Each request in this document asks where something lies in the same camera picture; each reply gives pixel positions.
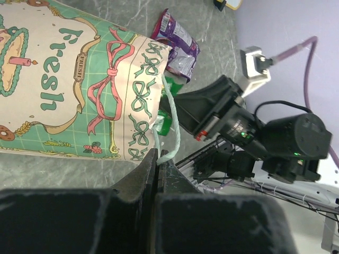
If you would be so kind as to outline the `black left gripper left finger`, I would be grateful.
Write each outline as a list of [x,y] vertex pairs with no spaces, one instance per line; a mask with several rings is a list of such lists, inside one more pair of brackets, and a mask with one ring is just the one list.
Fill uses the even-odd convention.
[[157,157],[110,188],[1,191],[1,253],[153,253]]

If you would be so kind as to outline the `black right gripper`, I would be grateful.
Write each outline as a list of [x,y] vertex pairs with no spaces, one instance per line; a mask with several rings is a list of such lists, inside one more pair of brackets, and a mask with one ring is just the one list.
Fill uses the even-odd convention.
[[220,134],[232,144],[254,156],[265,158],[265,148],[259,142],[258,127],[252,113],[241,106],[243,91],[232,79],[221,76],[205,88],[178,94],[174,98],[172,117],[179,125],[203,140]]

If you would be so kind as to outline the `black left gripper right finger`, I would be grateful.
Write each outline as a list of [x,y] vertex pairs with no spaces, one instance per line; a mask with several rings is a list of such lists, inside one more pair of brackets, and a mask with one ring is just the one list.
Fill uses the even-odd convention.
[[168,161],[155,198],[156,253],[297,253],[272,198],[204,194]]

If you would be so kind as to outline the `green Fox's candy packet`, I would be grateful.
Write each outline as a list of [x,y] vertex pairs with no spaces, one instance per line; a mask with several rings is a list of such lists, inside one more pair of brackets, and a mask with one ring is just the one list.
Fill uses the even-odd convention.
[[[165,79],[167,81],[169,91],[172,96],[175,97],[183,87],[183,84],[177,83],[173,77],[166,76]],[[156,131],[161,136],[168,135],[173,124],[171,108],[164,87],[162,88],[162,94],[160,96],[160,104],[155,124]]]

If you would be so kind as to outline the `purple Fox's candy packet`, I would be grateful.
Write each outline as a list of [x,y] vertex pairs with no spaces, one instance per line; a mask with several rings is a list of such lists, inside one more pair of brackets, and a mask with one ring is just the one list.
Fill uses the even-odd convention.
[[167,8],[159,16],[150,38],[171,47],[166,70],[185,78],[188,83],[201,50]]

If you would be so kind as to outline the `green printed paper bag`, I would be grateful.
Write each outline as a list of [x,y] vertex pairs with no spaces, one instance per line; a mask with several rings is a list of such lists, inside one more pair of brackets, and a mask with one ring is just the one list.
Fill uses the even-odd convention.
[[57,1],[1,1],[1,152],[142,161],[170,50]]

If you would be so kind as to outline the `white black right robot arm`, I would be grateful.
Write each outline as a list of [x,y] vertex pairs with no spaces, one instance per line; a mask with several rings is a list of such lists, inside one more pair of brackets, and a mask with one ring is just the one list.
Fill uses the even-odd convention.
[[242,182],[313,211],[338,213],[338,194],[316,186],[332,135],[310,109],[263,123],[225,76],[174,96],[174,103],[180,126],[198,141],[211,141],[177,164],[193,181]]

